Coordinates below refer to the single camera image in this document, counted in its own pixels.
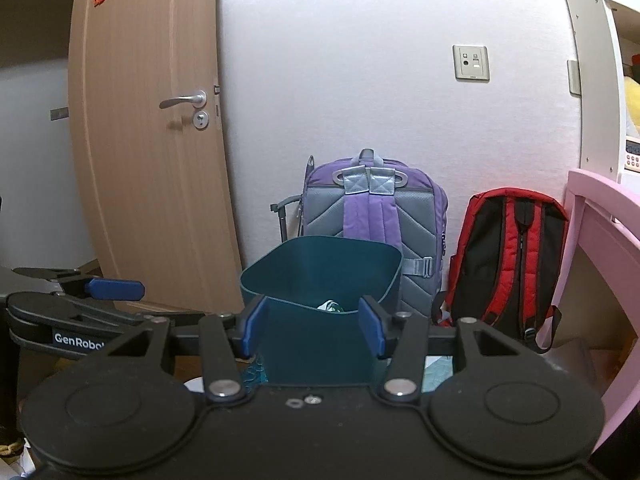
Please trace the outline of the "green white patterned sock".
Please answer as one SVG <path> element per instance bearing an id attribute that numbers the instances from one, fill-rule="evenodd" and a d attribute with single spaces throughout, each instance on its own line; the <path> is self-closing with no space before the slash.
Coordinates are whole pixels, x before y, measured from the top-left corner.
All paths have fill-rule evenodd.
<path id="1" fill-rule="evenodd" d="M 320 304 L 320 306 L 318 306 L 317 309 L 320 311 L 333 312 L 333 313 L 341 313 L 344 311 L 341 305 L 334 300 L 326 300 L 323 304 Z"/>

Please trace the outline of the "teal plastic trash bin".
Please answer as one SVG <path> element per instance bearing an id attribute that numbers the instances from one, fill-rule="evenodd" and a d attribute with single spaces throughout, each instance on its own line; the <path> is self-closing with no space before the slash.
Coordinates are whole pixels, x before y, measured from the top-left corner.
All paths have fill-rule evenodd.
<path id="1" fill-rule="evenodd" d="M 358 304 L 370 296 L 395 311 L 401 263 L 392 245 L 308 235 L 291 238 L 246 268 L 243 300 L 267 300 L 257 347 L 266 382 L 332 386 L 378 379 L 385 364 L 364 339 Z"/>

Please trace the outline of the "teal white chevron rug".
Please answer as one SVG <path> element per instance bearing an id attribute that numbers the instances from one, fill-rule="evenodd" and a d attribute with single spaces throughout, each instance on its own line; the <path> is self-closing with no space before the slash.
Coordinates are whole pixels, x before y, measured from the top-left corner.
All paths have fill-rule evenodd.
<path id="1" fill-rule="evenodd" d="M 451 356 L 428 356 L 425 359 L 424 375 L 422 382 L 423 392 L 432 392 L 445 380 L 454 374 Z M 268 382 L 264 363 L 261 358 L 255 358 L 247 363 L 245 370 L 241 372 L 243 384 L 247 390 L 257 385 Z M 184 385 L 192 392 L 203 393 L 203 381 L 201 377 L 187 380 Z"/>

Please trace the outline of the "purple grey backpack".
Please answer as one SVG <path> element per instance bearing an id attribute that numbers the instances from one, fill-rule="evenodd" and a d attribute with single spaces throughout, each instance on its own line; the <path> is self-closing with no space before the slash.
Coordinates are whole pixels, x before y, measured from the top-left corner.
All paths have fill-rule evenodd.
<path id="1" fill-rule="evenodd" d="M 307 160 L 297 233 L 396 247 L 400 306 L 430 318 L 444 301 L 447 209 L 446 192 L 424 171 L 364 148 L 323 165 Z"/>

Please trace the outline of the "red black backpack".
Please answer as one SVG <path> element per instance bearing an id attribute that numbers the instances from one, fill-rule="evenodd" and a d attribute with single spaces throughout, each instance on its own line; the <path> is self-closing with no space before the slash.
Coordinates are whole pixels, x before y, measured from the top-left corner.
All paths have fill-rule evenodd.
<path id="1" fill-rule="evenodd" d="M 552 298 L 558 284 L 570 218 L 553 197 L 526 188 L 473 195 L 466 208 L 447 290 L 433 321 L 454 326 L 476 318 L 537 353 L 552 343 L 562 314 Z"/>

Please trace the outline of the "beige wooden door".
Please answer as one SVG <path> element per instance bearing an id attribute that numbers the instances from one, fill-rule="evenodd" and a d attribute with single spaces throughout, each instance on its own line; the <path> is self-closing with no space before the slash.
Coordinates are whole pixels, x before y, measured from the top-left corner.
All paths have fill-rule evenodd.
<path id="1" fill-rule="evenodd" d="M 207 93 L 209 125 L 190 105 Z M 78 188 L 108 278 L 143 283 L 148 309 L 242 304 L 222 131 L 217 0 L 74 0 L 68 110 Z"/>

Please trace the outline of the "white shelf unit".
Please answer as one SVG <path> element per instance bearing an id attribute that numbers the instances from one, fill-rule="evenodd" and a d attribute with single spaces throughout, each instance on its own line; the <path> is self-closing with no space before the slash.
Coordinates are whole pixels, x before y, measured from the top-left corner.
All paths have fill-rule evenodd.
<path id="1" fill-rule="evenodd" d="M 566 0 L 582 81 L 580 166 L 639 189 L 625 78 L 639 53 L 639 0 Z"/>

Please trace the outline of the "beige wall socket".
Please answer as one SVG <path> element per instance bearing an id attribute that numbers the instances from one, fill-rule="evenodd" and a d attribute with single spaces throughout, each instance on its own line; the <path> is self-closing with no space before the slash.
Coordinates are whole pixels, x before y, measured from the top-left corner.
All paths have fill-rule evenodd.
<path id="1" fill-rule="evenodd" d="M 488 50 L 485 46 L 452 47 L 454 76 L 457 80 L 490 81 Z"/>

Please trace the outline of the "beige wall switch plate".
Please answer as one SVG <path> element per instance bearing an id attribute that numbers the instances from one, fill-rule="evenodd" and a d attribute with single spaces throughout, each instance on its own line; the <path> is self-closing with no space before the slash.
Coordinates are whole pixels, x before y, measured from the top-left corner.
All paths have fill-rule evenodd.
<path id="1" fill-rule="evenodd" d="M 580 80 L 579 63 L 577 60 L 567 61 L 568 90 L 572 96 L 582 95 L 582 81 Z"/>

